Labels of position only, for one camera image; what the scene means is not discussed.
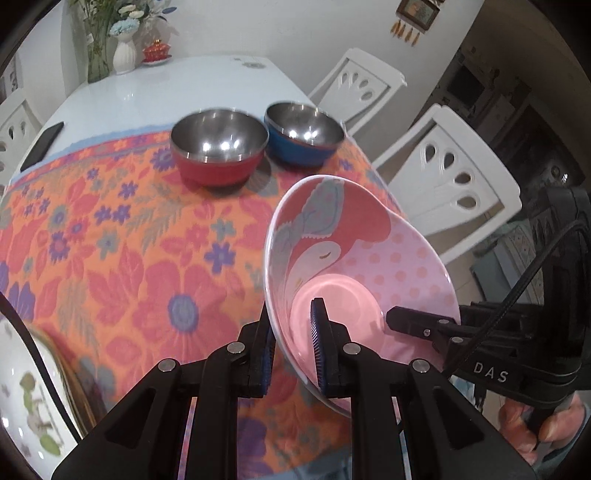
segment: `finger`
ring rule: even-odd
[[[499,410],[499,424],[501,426],[511,424],[521,417],[525,410],[523,403],[507,398],[505,404]]]
[[[542,424],[538,436],[542,442],[563,442],[566,445],[577,435],[584,420],[584,407],[581,404],[573,405],[549,417]]]
[[[519,453],[531,453],[537,443],[537,438],[527,428],[521,417],[517,417],[513,423],[502,426],[500,432]]]
[[[530,453],[522,453],[521,456],[525,459],[525,461],[527,463],[529,463],[530,465],[533,465],[536,460],[538,459],[538,454],[536,452],[530,452]]]

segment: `white table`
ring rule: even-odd
[[[268,105],[282,100],[311,104],[268,59],[239,55],[172,59],[159,66],[140,66],[125,75],[82,85],[56,110],[41,132],[56,123],[65,123],[47,153],[46,158],[50,158],[88,138],[150,125],[172,125],[200,109],[236,108],[262,118]]]

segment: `orange tablecloth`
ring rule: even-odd
[[[349,141],[314,173],[354,180],[396,209]],[[56,342],[100,416],[160,359],[201,360],[258,320],[267,227],[304,175],[265,160],[240,188],[190,190],[168,132],[59,158],[4,199],[0,290]],[[316,401],[277,350],[269,394],[241,402],[239,478],[349,442],[349,420]]]

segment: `white vase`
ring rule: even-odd
[[[138,56],[138,52],[135,48],[133,36],[137,32],[137,28],[131,32],[122,33],[117,35],[117,49],[115,50],[115,56],[113,57],[113,68],[117,75],[123,75],[135,70],[135,61]]]

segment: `wall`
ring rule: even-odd
[[[67,1],[61,1],[29,33],[17,51],[17,70],[31,109],[44,124],[81,84]]]
[[[345,51],[359,47],[394,66],[408,87],[356,139],[375,158],[402,135],[445,71],[483,0],[445,2],[417,45],[392,38],[399,0],[175,0],[175,56],[241,53],[270,58],[305,93]]]

